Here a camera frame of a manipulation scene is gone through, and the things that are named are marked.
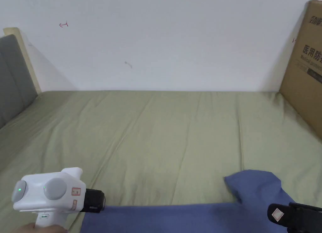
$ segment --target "white handheld controller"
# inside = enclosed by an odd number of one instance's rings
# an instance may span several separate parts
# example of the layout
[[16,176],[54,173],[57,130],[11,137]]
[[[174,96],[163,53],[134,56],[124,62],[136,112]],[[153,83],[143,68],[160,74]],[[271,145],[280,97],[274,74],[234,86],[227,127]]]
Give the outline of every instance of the white handheld controller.
[[80,180],[82,172],[81,168],[65,168],[61,172],[24,176],[12,194],[14,209],[37,212],[36,227],[64,227],[70,213],[104,210],[104,193],[86,189]]

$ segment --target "cardboard box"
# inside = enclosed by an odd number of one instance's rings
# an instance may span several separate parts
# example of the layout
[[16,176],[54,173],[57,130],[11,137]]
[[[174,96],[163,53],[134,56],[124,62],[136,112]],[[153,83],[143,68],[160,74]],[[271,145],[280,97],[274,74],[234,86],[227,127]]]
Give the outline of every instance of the cardboard box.
[[280,93],[322,138],[322,1],[309,1]]

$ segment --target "mattress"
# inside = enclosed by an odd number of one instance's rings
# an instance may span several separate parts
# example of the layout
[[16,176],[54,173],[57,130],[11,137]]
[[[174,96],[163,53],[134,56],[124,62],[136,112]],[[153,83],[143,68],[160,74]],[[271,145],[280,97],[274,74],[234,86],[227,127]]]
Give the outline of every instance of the mattress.
[[321,140],[278,93],[45,92],[0,129],[0,155],[4,232],[36,219],[13,210],[16,181],[65,167],[113,206],[232,202],[223,177],[258,169],[322,207]]

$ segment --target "blue cloth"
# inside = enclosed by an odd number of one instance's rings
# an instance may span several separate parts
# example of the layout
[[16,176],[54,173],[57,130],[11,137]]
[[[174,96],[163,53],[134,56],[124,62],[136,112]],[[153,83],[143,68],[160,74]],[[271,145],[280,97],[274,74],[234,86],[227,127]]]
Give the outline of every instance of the blue cloth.
[[80,232],[286,233],[286,228],[267,218],[271,203],[294,202],[275,175],[245,170],[225,181],[237,198],[235,203],[106,207],[99,214],[86,213]]

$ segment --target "controller handle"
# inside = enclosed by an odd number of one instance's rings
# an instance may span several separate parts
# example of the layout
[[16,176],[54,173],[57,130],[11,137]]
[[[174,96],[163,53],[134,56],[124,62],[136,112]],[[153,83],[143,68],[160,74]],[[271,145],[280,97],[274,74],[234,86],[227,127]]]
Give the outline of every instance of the controller handle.
[[61,227],[65,227],[65,223],[67,220],[68,213],[64,212],[39,212],[36,220],[36,228],[47,227],[51,225],[60,225]]

